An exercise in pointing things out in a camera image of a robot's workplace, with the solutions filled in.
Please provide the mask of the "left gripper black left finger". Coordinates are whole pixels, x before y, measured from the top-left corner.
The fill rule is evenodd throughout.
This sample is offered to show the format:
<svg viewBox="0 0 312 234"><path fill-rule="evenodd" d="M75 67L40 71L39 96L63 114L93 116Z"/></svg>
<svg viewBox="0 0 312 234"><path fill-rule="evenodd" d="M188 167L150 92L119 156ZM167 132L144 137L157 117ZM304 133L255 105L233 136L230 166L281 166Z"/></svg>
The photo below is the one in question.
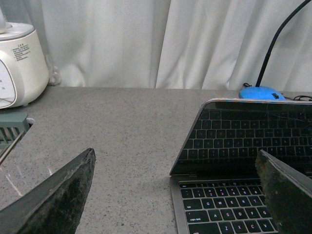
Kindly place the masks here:
<svg viewBox="0 0 312 234"><path fill-rule="evenodd" d="M92 185L95 151L88 148L0 212L2 234L73 234Z"/></svg>

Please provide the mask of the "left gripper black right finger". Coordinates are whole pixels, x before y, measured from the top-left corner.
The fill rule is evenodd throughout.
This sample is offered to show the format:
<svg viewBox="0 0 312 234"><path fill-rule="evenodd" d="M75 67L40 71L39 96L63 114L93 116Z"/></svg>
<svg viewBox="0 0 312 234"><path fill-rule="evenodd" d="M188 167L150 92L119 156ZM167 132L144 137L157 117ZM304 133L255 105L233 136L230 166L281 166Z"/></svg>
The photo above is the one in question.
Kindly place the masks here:
<svg viewBox="0 0 312 234"><path fill-rule="evenodd" d="M265 202L280 234L312 232L312 179L260 150L255 167Z"/></svg>

